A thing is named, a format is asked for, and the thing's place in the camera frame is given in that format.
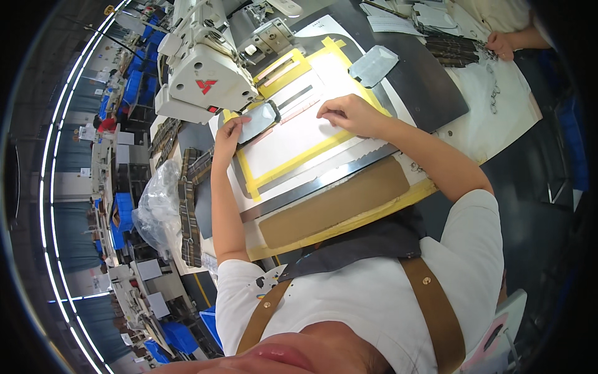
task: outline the brown cardboard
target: brown cardboard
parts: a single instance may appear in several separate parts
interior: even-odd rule
[[[324,231],[399,197],[409,190],[405,173],[389,156],[324,193],[260,222],[269,248],[278,248]]]

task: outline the dark gray apron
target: dark gray apron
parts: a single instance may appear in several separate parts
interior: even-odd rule
[[[316,250],[304,249],[295,263],[286,266],[278,282],[302,275],[339,270],[373,257],[410,259],[420,257],[419,239],[426,236],[423,219],[415,206],[381,218],[358,229],[326,240]]]

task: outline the woman's right hand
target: woman's right hand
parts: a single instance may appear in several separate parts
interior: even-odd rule
[[[333,126],[340,126],[354,134],[377,139],[384,139],[386,129],[392,125],[389,121],[390,117],[386,117],[370,103],[353,93],[325,101],[316,118],[325,118]]]

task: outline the red logo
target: red logo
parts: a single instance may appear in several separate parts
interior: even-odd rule
[[[202,93],[205,95],[208,93],[208,91],[210,91],[212,86],[214,84],[216,84],[217,80],[216,81],[205,81],[205,82],[200,80],[200,81],[196,81],[196,82],[197,82],[197,85],[199,86],[199,88],[202,89]]]

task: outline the workbench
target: workbench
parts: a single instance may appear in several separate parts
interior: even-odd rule
[[[371,47],[368,45],[361,45],[363,40],[360,40],[360,37],[363,35],[359,36],[359,33],[351,33],[341,27],[339,22],[336,20],[343,18],[337,17],[338,14],[332,13],[331,16],[330,14],[322,14],[322,12],[319,11],[316,12],[316,15],[320,16],[320,18],[313,20],[307,26],[298,30],[296,32],[296,36],[314,37],[317,35],[339,34],[344,35],[354,41],[355,44],[359,46],[362,53],[365,53],[365,50]],[[461,23],[464,25],[475,25],[477,23],[473,18],[469,17],[467,13],[459,13],[453,17],[460,25]],[[478,32],[480,30],[482,30],[482,32],[485,30],[479,24],[475,25],[475,27]],[[453,119],[449,123],[432,132],[434,136],[437,136],[439,139],[454,146],[479,164],[482,164],[497,155],[500,151],[522,136],[522,134],[524,134],[538,120],[541,119],[541,113],[533,95],[531,94],[529,85],[514,62],[505,62],[502,60],[495,61],[492,63],[492,72],[488,70],[486,73],[484,73],[484,71],[487,69],[486,65],[487,62],[481,60],[479,64],[471,64],[466,68],[445,69],[446,73],[454,81],[455,85],[458,87],[467,105],[469,106],[469,112],[457,119]],[[490,106],[489,100],[484,101],[480,99],[480,97],[484,96],[484,92],[481,87],[484,87],[486,83],[484,80],[486,79],[492,79],[492,83],[496,82],[496,84],[500,86],[500,89],[503,93],[502,95],[497,95],[496,97],[497,110],[494,114],[490,113],[488,110]],[[416,121],[410,114],[410,110],[407,109],[408,107],[413,109],[413,103],[405,103],[399,97],[399,95],[397,95],[397,92],[395,89],[393,89],[393,85],[390,84],[388,79],[385,78],[380,84],[384,88],[388,98],[390,99],[390,105],[392,106],[392,110],[390,110],[391,108],[387,109],[389,109],[391,112],[394,111],[397,118],[415,126]],[[164,119],[164,117],[160,116],[156,118],[156,121],[150,129],[152,136],[157,131],[159,125],[164,122]],[[197,136],[202,138],[210,138],[217,130],[218,120],[219,119],[217,117],[213,118],[213,120],[211,120],[209,123],[209,129],[207,129],[207,126],[197,124],[189,124],[189,126],[192,126],[195,129],[198,134]],[[177,159],[180,159],[181,151],[184,150],[184,148],[186,147],[181,147],[178,144],[175,144],[171,155]],[[392,157],[396,159],[402,166],[405,176],[407,177],[407,181],[410,185],[408,192],[374,209],[356,215],[348,220],[330,227],[329,229],[318,232],[315,235],[311,235],[307,238],[289,245],[285,245],[283,247],[268,248],[258,227],[261,221],[284,209],[298,205],[301,202],[324,193],[344,182],[344,180],[336,181],[335,183],[321,188],[305,197],[302,197],[299,200],[293,201],[284,207],[269,212],[266,215],[245,221],[244,229],[249,258],[251,260],[264,259],[266,257],[292,251],[306,245],[311,245],[332,238],[344,232],[348,232],[357,227],[361,227],[365,224],[373,222],[388,214],[403,209],[406,206],[415,204],[437,191],[434,183],[428,178],[426,173],[415,162],[413,162],[413,160],[411,160],[405,154],[402,154],[400,151],[393,153]],[[228,176],[231,180],[233,190],[238,193],[241,187],[237,182],[237,178],[232,167],[229,167],[228,169]],[[209,193],[209,190],[206,191],[205,188],[209,188],[209,184],[207,187],[204,187],[202,192],[204,194]],[[198,212],[196,208],[198,220],[200,219],[199,215],[202,213],[210,214],[209,211]],[[202,251],[214,256],[212,238],[206,239],[202,235],[201,247]],[[180,255],[180,249],[174,248],[173,256],[180,257]],[[203,268],[193,268],[186,266],[180,259],[178,259],[178,261],[175,259],[175,263],[177,264],[177,268],[181,275],[204,270]]]

